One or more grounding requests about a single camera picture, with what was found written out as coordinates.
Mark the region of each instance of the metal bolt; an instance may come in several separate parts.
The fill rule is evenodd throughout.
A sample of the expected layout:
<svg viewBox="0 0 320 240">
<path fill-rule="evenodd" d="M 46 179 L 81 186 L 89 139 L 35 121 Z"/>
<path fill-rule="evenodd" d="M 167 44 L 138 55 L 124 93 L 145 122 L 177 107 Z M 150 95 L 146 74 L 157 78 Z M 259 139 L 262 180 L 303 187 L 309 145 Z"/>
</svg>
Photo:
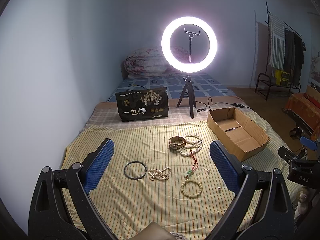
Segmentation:
<svg viewBox="0 0 320 240">
<path fill-rule="evenodd" d="M 279 170 L 278 168 L 275 168 L 273 171 L 274 171 L 275 174 L 278 174 L 278 175 L 281 174 L 281 170 Z"/>
<path fill-rule="evenodd" d="M 79 169 L 80 167 L 81 167 L 81 163 L 74 163 L 72 165 L 72 168 L 75 169 L 75 170 Z"/>
<path fill-rule="evenodd" d="M 242 165 L 242 167 L 246 170 L 246 171 L 251 171 L 252 170 L 252 167 L 251 166 L 248 166 L 248 165 Z"/>
<path fill-rule="evenodd" d="M 50 170 L 50 168 L 48 166 L 45 166 L 43 169 L 42 169 L 42 172 L 46 173 Z"/>
</svg>

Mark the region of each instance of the open cardboard box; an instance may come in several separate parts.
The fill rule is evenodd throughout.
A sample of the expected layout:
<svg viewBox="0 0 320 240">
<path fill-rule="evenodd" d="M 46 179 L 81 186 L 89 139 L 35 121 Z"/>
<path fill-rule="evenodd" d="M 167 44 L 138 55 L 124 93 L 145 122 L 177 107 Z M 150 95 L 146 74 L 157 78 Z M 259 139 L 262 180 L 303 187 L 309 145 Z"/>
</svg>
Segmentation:
<svg viewBox="0 0 320 240">
<path fill-rule="evenodd" d="M 234 107 L 210 111 L 207 124 L 241 162 L 262 151 L 270 141 L 260 126 Z"/>
</svg>

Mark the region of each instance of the yellow striped cloth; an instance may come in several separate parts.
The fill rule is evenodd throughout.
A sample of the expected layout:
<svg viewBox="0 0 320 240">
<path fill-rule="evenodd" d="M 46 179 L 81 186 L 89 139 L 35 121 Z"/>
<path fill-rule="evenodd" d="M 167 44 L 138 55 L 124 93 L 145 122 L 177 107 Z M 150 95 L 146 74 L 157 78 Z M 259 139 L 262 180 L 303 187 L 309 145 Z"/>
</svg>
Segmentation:
<svg viewBox="0 0 320 240">
<path fill-rule="evenodd" d="M 288 165 L 278 157 L 277 151 L 285 143 L 270 125 L 255 112 L 246 113 L 270 135 L 267 147 L 245 161 L 257 170 L 272 171 L 280 168 L 286 178 Z M 197 134 L 203 141 L 203 148 L 195 155 L 199 163 L 192 178 L 201 181 L 203 192 L 198 198 L 190 199 L 180 191 L 186 172 L 191 168 L 191 157 L 182 157 L 171 152 L 168 140 L 175 135 Z M 188 239 L 204 239 L 218 223 L 232 201 L 234 194 L 228 191 L 209 155 L 209 146 L 217 137 L 206 121 L 149 126 L 116 130 L 91 126 L 71 143 L 62 168 L 74 162 L 81 162 L 86 155 L 95 151 L 104 138 L 115 143 L 115 152 L 97 188 L 90 197 L 102 218 L 119 239 L 128 239 L 155 221 L 169 232 L 182 233 Z M 130 180 L 123 174 L 124 166 L 130 161 L 141 161 L 148 169 L 171 168 L 167 181 L 150 180 L 146 175 L 140 180 Z M 144 172 L 141 165 L 129 167 L 131 176 Z M 299 185 L 287 181 L 291 199 L 294 199 Z M 186 191 L 196 194 L 198 186 L 186 185 Z M 68 190 L 64 190 L 68 209 L 75 225 L 84 229 L 76 214 Z M 246 227 L 259 199 L 256 192 L 248 213 L 241 225 Z"/>
</svg>

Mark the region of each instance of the pearl necklace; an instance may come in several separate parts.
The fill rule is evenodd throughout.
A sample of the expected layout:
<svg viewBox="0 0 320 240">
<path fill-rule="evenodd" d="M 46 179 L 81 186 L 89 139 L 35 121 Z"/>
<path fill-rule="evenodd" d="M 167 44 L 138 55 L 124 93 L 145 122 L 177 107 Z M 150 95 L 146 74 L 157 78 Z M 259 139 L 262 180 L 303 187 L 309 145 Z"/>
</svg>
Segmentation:
<svg viewBox="0 0 320 240">
<path fill-rule="evenodd" d="M 199 136 L 197 136 L 196 134 L 187 134 L 187 135 L 185 136 L 185 138 L 186 138 L 186 137 L 195 137 L 195 138 L 198 139 L 198 141 L 187 141 L 187 140 L 186 140 L 186 145 L 180 149 L 180 154 L 181 154 L 182 156 L 184 156 L 184 157 L 188 157 L 188 156 L 191 155 L 190 152 L 184 153 L 183 151 L 184 151 L 185 149 L 192 149 L 192 148 L 196 148 L 196 147 L 197 147 L 197 149 L 195 149 L 194 151 L 192 151 L 192 154 L 196 154 L 197 152 L 199 152 L 199 151 L 201 150 L 201 148 L 202 148 L 202 146 L 203 146 L 203 140 L 202 140 Z"/>
<path fill-rule="evenodd" d="M 170 172 L 171 172 L 171 168 L 170 167 L 166 167 L 162 171 L 160 171 L 160 170 L 149 170 L 148 174 L 151 177 L 150 178 L 151 180 L 157 179 L 157 180 L 163 181 L 163 180 L 169 179 Z"/>
<path fill-rule="evenodd" d="M 200 189 L 199 189 L 199 191 L 198 191 L 197 194 L 192 195 L 192 194 L 189 194 L 189 193 L 186 193 L 186 192 L 185 192 L 185 190 L 184 190 L 184 185 L 185 185 L 187 182 L 194 182 L 194 183 L 196 183 L 196 184 L 199 185 Z M 186 179 L 186 180 L 185 180 L 184 182 L 182 182 L 182 184 L 181 184 L 181 192 L 182 192 L 183 195 L 185 195 L 186 197 L 191 197 L 191 198 L 198 197 L 198 196 L 201 194 L 201 192 L 202 192 L 202 184 L 201 184 L 201 182 L 199 182 L 199 181 L 196 180 L 196 179 Z"/>
</svg>

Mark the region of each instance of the illuminated ring lamp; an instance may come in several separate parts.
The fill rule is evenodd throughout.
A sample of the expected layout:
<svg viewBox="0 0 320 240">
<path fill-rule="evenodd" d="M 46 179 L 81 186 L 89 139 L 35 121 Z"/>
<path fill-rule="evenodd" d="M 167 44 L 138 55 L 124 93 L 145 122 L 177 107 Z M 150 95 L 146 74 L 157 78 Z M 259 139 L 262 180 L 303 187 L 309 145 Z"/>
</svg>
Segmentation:
<svg viewBox="0 0 320 240">
<path fill-rule="evenodd" d="M 204 60 L 202 60 L 199 63 L 191 63 L 191 41 L 192 41 L 192 38 L 194 37 L 194 35 L 200 35 L 200 31 L 199 31 L 199 33 L 188 32 L 188 31 L 186 31 L 186 28 L 184 28 L 184 32 L 188 33 L 189 38 L 190 38 L 189 63 L 182 63 L 182 62 L 178 61 L 173 56 L 173 54 L 171 52 L 171 49 L 170 49 L 171 36 L 172 36 L 173 32 L 178 27 L 185 25 L 185 24 L 193 24 L 193 25 L 199 26 L 200 28 L 202 28 L 206 32 L 206 34 L 209 38 L 208 55 L 204 58 Z M 186 73 L 193 73 L 193 72 L 203 70 L 207 66 L 209 66 L 209 64 L 213 61 L 214 57 L 216 56 L 218 44 L 217 44 L 216 35 L 214 34 L 213 30 L 206 22 L 204 22 L 203 20 L 200 20 L 196 17 L 187 16 L 187 17 L 181 17 L 181 18 L 174 20 L 166 27 L 166 29 L 164 30 L 163 35 L 162 35 L 161 47 L 162 47 L 162 52 L 164 54 L 165 59 L 168 61 L 168 63 L 171 66 L 173 66 L 174 68 L 176 68 L 180 71 L 186 72 Z M 186 84 L 182 90 L 177 107 L 180 106 L 180 103 L 183 99 L 183 96 L 186 93 L 186 90 L 188 90 L 190 117 L 193 118 L 194 117 L 193 106 L 196 107 L 196 98 L 195 98 L 195 93 L 193 90 L 190 75 L 187 75 L 187 77 L 185 78 L 185 82 L 186 82 Z"/>
</svg>

